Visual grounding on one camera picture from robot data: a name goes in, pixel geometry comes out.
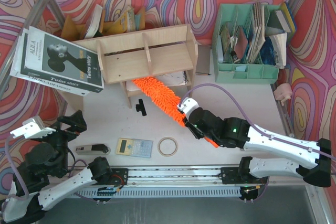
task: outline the green desk organizer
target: green desk organizer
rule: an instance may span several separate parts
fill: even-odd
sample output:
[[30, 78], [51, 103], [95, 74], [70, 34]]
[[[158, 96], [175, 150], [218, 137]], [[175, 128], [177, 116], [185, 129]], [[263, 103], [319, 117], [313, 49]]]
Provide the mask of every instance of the green desk organizer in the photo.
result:
[[[279, 5], [265, 5], [265, 26], [269, 13], [279, 9]], [[221, 4], [219, 7], [215, 30], [212, 38], [212, 55], [215, 70], [215, 80], [220, 83], [242, 83], [242, 84], [273, 84], [278, 79], [279, 69], [273, 65], [265, 65], [260, 55], [254, 64], [248, 64], [245, 59], [243, 63], [218, 63], [217, 37], [222, 31], [226, 22], [231, 22], [234, 14], [238, 12], [237, 25], [249, 29], [253, 4]], [[246, 66], [245, 72], [236, 72], [236, 67]]]

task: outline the spiral notebook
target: spiral notebook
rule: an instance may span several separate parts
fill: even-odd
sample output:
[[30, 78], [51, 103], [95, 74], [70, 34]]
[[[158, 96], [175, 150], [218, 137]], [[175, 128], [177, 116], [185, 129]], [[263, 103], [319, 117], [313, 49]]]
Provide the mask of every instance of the spiral notebook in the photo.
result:
[[[187, 73], [185, 71], [167, 73], [161, 76], [155, 76], [158, 81], [163, 82], [167, 87], [171, 86], [182, 86], [188, 83]], [[126, 82], [126, 89], [128, 91], [139, 90], [138, 86], [135, 85], [132, 81]]]

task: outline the white table surface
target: white table surface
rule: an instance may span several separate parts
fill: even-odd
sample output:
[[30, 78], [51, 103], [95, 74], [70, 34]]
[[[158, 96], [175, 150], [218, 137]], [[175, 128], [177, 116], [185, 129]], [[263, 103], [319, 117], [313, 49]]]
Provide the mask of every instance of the white table surface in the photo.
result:
[[[210, 68], [212, 75], [196, 76], [195, 85], [215, 83], [212, 61]], [[255, 124], [273, 132], [285, 133], [270, 85], [219, 85], [236, 98]], [[178, 87], [175, 91], [177, 95], [182, 96], [187, 89]], [[194, 91], [193, 98], [202, 108], [210, 110], [222, 119], [232, 116], [243, 118], [233, 101], [219, 89], [202, 87]], [[69, 148], [76, 159], [92, 162], [96, 156], [77, 155], [75, 148], [78, 145], [95, 143], [103, 143], [111, 148], [111, 153], [105, 157], [112, 166], [229, 165], [239, 164], [243, 156], [272, 157], [270, 154], [258, 151], [214, 148], [203, 139], [195, 139], [189, 129], [180, 127], [145, 95], [132, 97], [131, 109], [127, 107], [125, 99], [119, 84], [106, 85], [100, 93], [91, 93], [84, 98], [83, 115], [87, 122], [87, 130], [69, 143]], [[143, 99], [147, 116], [136, 112], [135, 104], [138, 103], [138, 99]], [[66, 115], [72, 113], [74, 110], [68, 106]], [[167, 136], [176, 139], [179, 145], [176, 154], [171, 157], [162, 156], [157, 149], [159, 140]], [[153, 140], [152, 157], [138, 158], [115, 154], [120, 137]], [[73, 164], [70, 155], [68, 159], [69, 165]]]

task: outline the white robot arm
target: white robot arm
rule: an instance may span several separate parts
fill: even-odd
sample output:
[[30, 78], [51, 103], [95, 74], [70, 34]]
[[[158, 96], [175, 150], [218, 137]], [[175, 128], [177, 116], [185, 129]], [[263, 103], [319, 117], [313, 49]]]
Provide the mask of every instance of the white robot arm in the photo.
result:
[[186, 116], [185, 126], [198, 139], [207, 137], [221, 147], [261, 150], [282, 157], [243, 157], [238, 169], [242, 178], [295, 176], [315, 186], [331, 185], [331, 159], [321, 154], [331, 154], [329, 140], [321, 138], [317, 142], [303, 141], [265, 130], [258, 125], [250, 125], [240, 118], [222, 120], [210, 111], [203, 110], [192, 98], [186, 98], [179, 110]]
[[[67, 144], [86, 130], [81, 111], [72, 116], [62, 116], [57, 120], [58, 122], [51, 127], [45, 127], [39, 117], [34, 117], [11, 132], [13, 137], [23, 135], [25, 138], [36, 138], [41, 143], [25, 155], [25, 161], [17, 168], [18, 173], [13, 177], [9, 196], [2, 203], [1, 223], [34, 223], [43, 218], [54, 205], [83, 187], [122, 183], [119, 179], [113, 178], [115, 174], [106, 158], [97, 157], [77, 175], [53, 188], [43, 189], [49, 185], [48, 175], [62, 178], [70, 172], [67, 163]], [[70, 127], [61, 130], [61, 122]], [[19, 182], [19, 176], [25, 185]], [[27, 187], [28, 195], [24, 193], [24, 186]]]

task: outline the paper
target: paper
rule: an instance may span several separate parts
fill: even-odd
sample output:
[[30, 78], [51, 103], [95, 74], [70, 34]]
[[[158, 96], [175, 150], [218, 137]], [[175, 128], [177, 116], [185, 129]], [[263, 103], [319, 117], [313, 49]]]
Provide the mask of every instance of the paper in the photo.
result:
[[254, 19], [252, 21], [253, 34], [252, 40], [249, 35], [249, 49], [247, 53], [247, 62], [254, 63], [257, 59], [260, 49], [265, 42], [265, 7], [257, 2], [253, 5]]
[[[185, 71], [167, 73], [161, 76], [155, 76], [156, 80], [161, 81], [165, 86], [182, 86], [188, 83], [187, 75]], [[132, 81], [126, 82], [126, 89], [128, 91], [139, 90], [138, 86], [135, 85]]]

